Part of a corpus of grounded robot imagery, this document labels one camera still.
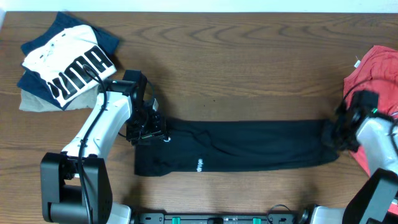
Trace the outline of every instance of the pink fabric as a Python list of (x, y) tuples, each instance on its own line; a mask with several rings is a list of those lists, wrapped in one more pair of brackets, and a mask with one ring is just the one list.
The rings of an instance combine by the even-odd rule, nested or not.
[[(356, 83), (362, 80), (370, 80), (373, 78), (392, 80), (398, 83), (398, 52), (383, 46), (374, 46), (363, 57), (359, 67), (347, 78), (344, 79), (344, 95)], [(398, 118), (398, 87), (393, 83), (388, 83), (380, 80), (363, 83), (358, 86), (356, 90), (371, 90), (379, 94), (379, 112), (389, 114)], [(353, 94), (350, 94), (346, 102), (349, 106)], [(368, 160), (364, 149), (359, 147), (357, 153), (351, 153), (355, 160), (369, 175)], [(398, 214), (398, 206), (391, 205), (390, 212)]]

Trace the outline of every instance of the gray cloth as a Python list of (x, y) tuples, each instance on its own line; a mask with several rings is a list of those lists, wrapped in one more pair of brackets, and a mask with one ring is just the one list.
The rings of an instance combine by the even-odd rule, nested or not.
[[(83, 108), (94, 108), (97, 95), (98, 85), (82, 93), (76, 97), (66, 108), (66, 110), (76, 110)], [(59, 107), (29, 93), (21, 90), (21, 104), (19, 109), (22, 111), (45, 112), (45, 111), (62, 111)]]

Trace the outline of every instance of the wood grain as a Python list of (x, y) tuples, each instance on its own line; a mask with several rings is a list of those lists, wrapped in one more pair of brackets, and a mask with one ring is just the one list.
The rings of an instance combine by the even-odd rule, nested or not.
[[(398, 49), (395, 14), (76, 12), (121, 39), (112, 60), (142, 70), (170, 116), (200, 121), (327, 118), (343, 79), (373, 45)], [(39, 164), (59, 152), (90, 110), (18, 110), (21, 44), (54, 12), (8, 12), (0, 33), (0, 223), (43, 223)], [(167, 212), (262, 213), (274, 204), (344, 207), (366, 174), (347, 154), (320, 167), (272, 172), (134, 175), (134, 149), (117, 138), (108, 174), (114, 199)]]

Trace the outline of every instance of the white background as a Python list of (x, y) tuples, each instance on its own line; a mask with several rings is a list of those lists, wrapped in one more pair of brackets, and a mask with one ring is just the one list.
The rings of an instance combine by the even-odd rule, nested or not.
[(398, 0), (0, 0), (5, 11), (398, 12)]

